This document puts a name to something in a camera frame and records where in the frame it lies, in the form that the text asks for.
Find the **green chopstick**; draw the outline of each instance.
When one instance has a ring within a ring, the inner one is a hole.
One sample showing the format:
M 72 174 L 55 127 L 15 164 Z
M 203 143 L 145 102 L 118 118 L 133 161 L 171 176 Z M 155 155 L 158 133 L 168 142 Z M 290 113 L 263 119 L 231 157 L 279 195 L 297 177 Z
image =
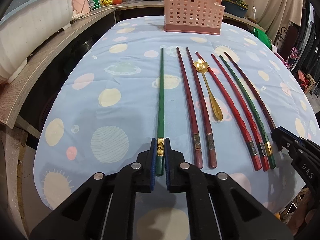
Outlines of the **green chopstick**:
M 247 91 L 245 90 L 245 88 L 243 87 L 241 81 L 239 80 L 239 78 L 237 77 L 237 75 L 233 72 L 232 68 L 229 66 L 229 64 L 225 61 L 225 59 L 220 55 L 221 60 L 223 61 L 223 63 L 226 65 L 226 67 L 228 68 L 229 72 L 231 73 L 231 75 L 233 76 L 233 78 L 235 79 L 236 83 L 238 84 L 238 87 L 240 88 L 242 94 L 244 95 L 245 100 L 247 101 L 252 114 L 257 122 L 257 126 L 259 128 L 259 131 L 261 133 L 261 137 L 262 137 L 262 141 L 264 143 L 264 147 L 266 149 L 267 152 L 267 157 L 268 157 L 268 161 L 269 161 L 269 166 L 271 169 L 274 169 L 276 167 L 276 162 L 275 162 L 275 158 L 273 156 L 272 153 L 272 148 L 271 148 L 271 144 L 270 144 L 270 140 L 268 138 L 268 134 L 266 133 L 263 123 L 260 119 L 260 116 L 251 100 L 251 98 L 249 97 Z
M 164 60 L 163 48 L 160 56 L 160 86 L 159 86 L 159 109 L 158 109 L 158 129 L 157 129 L 157 159 L 156 176 L 160 177 L 164 173 Z

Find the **tomato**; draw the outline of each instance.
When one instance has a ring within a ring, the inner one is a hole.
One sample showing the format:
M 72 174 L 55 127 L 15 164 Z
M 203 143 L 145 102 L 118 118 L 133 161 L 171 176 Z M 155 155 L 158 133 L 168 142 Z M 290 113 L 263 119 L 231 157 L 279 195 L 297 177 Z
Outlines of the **tomato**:
M 112 3 L 113 4 L 120 4 L 120 3 L 122 3 L 122 0 L 112 0 Z

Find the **red chopstick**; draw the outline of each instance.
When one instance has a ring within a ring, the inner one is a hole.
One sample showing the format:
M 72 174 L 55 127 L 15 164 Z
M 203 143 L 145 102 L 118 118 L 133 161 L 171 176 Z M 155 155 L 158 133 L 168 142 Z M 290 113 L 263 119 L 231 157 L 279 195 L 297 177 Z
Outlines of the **red chopstick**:
M 196 53 L 196 54 L 199 57 L 199 59 L 203 60 L 203 58 L 200 56 L 199 53 Z M 212 78 L 216 82 L 217 86 L 219 87 L 219 89 L 220 89 L 221 93 L 223 94 L 224 98 L 226 99 L 228 105 L 230 106 L 230 109 L 231 109 L 233 115 L 236 118 L 238 126 L 239 126 L 239 128 L 240 128 L 240 130 L 242 132 L 243 137 L 244 137 L 244 141 L 247 143 L 247 147 L 248 147 L 249 152 L 250 152 L 250 156 L 251 156 L 251 159 L 252 159 L 252 163 L 253 163 L 254 169 L 256 171 L 260 170 L 261 169 L 261 163 L 260 163 L 260 160 L 259 160 L 259 157 L 258 157 L 258 154 L 257 154 L 257 150 L 256 150 L 256 148 L 254 146 L 254 143 L 252 141 L 251 135 L 248 132 L 248 130 L 247 130 L 246 126 L 245 126 L 245 123 L 244 123 L 244 121 L 242 120 L 242 118 L 241 118 L 241 116 L 239 114 L 238 109 L 236 109 L 231 97 L 228 95 L 228 92 L 223 87 L 223 85 L 221 84 L 220 80 L 214 74 L 212 69 L 209 67 L 208 70 L 209 70 L 210 75 L 212 76 Z
M 196 68 L 193 66 L 193 60 L 192 60 L 190 51 L 188 48 L 186 48 L 186 50 L 187 50 L 190 66 L 192 69 L 193 78 L 195 79 L 195 82 L 196 82 L 198 97 L 199 97 L 200 105 L 201 105 L 202 119 L 203 119 L 204 130 L 205 130 L 205 137 L 207 140 L 207 147 L 208 147 L 209 167 L 214 169 L 217 167 L 217 158 L 216 158 L 216 150 L 214 147 L 213 134 L 212 134 L 212 128 L 211 128 L 209 114 L 208 114 L 208 110 L 207 110 L 207 105 L 205 104 L 204 95 L 202 92 L 202 88 L 201 88 L 201 84 L 200 84 L 200 81 L 199 81 L 199 78 L 197 75 Z
M 263 144 L 262 138 L 260 136 L 260 133 L 258 132 L 257 125 L 256 125 L 256 123 L 254 122 L 254 120 L 252 118 L 251 112 L 249 111 L 246 103 L 244 102 L 243 97 L 241 96 L 238 88 L 236 87 L 236 85 L 233 83 L 232 79 L 228 75 L 227 71 L 223 68 L 221 63 L 218 61 L 218 59 L 213 54 L 211 54 L 211 57 L 217 63 L 217 65 L 219 66 L 219 68 L 223 72 L 224 76 L 228 80 L 233 92 L 236 94 L 236 97 L 237 97 L 238 101 L 240 102 L 240 105 L 241 105 L 241 107 L 242 107 L 242 109 L 244 111 L 244 114 L 247 117 L 247 120 L 248 120 L 249 125 L 251 127 L 254 140 L 256 141 L 256 144 L 257 144 L 257 147 L 258 147 L 258 151 L 259 151 L 259 154 L 260 154 L 260 160 L 261 160 L 262 168 L 263 168 L 264 171 L 269 170 L 270 166 L 269 166 L 269 162 L 268 162 L 267 152 L 266 152 L 266 149 L 264 147 L 264 144 Z
M 247 83 L 248 87 L 250 88 L 251 92 L 254 94 L 254 97 L 257 99 L 264 116 L 266 117 L 267 121 L 268 121 L 268 125 L 270 127 L 271 130 L 275 129 L 275 123 L 273 122 L 269 111 L 267 110 L 265 104 L 263 103 L 260 95 L 258 94 L 258 92 L 255 90 L 254 86 L 252 85 L 252 83 L 250 82 L 250 80 L 247 78 L 247 76 L 243 73 L 243 71 L 241 70 L 241 68 L 237 65 L 237 63 L 232 59 L 232 57 L 230 57 L 228 55 L 227 52 L 225 52 L 224 54 L 226 54 L 226 56 L 230 59 L 230 61 L 233 63 L 233 65 L 235 66 L 235 68 L 239 71 L 240 75 L 243 77 L 244 81 Z
M 195 108 L 193 106 L 189 82 L 188 82 L 186 70 L 185 70 L 185 67 L 183 64 L 183 60 L 182 60 L 182 57 L 180 54 L 179 47 L 177 47 L 177 54 L 178 54 L 178 59 L 179 59 L 179 63 L 180 63 L 183 85 L 184 85 L 184 90 L 186 93 L 187 104 L 188 104 L 188 109 L 189 109 L 189 119 L 190 119 L 190 124 L 191 124 L 191 133 L 192 133 L 192 137 L 193 137 L 195 163 L 198 168 L 202 169 L 203 168 L 203 160 L 202 160 L 200 135 L 199 135 L 199 129 L 198 129 L 198 124 L 197 124 L 196 112 L 195 112 Z

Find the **pink basket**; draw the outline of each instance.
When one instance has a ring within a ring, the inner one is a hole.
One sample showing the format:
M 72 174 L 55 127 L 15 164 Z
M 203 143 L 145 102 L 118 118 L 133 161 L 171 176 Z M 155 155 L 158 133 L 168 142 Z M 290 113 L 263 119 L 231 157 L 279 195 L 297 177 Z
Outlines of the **pink basket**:
M 220 35 L 224 8 L 221 0 L 164 0 L 164 30 Z

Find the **tablecloth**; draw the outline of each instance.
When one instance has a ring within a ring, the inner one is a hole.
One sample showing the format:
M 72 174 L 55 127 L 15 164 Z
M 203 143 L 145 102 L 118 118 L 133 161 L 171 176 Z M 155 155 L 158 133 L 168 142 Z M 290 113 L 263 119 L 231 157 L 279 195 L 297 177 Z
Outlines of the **tablecloth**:
M 170 138 L 172 149 L 182 152 L 187 162 L 194 162 L 188 108 L 176 54 L 179 46 L 198 120 L 204 159 L 202 171 L 230 174 L 271 212 L 279 211 L 304 185 L 292 168 L 287 151 L 278 152 L 273 145 L 277 167 L 267 172 L 254 171 L 247 146 L 220 90 L 207 76 L 223 112 L 223 120 L 216 122 L 199 75 L 218 161 L 217 168 L 208 168 L 201 111 L 185 48 L 189 48 L 194 60 L 198 51 L 208 62 L 249 131 L 241 106 L 211 53 L 219 56 L 227 51 L 238 62 L 276 126 L 320 144 L 315 115 L 297 81 L 272 51 L 238 27 L 223 23 L 221 35 L 217 36 L 168 33 L 163 25 L 163 16 L 117 23 L 72 71 L 48 115 L 36 151 L 34 180 L 42 201 L 54 209 L 94 173 L 118 172 L 134 162 L 139 152 L 150 148 L 151 139 L 156 138 L 161 47 L 164 48 L 165 137 Z M 240 80 L 270 135 L 257 100 L 244 80 Z M 157 239 L 189 239 L 185 194 L 169 194 L 165 176 L 156 178 L 153 193 L 137 194 L 133 233 L 135 239 L 141 240 L 151 239 L 155 234 Z

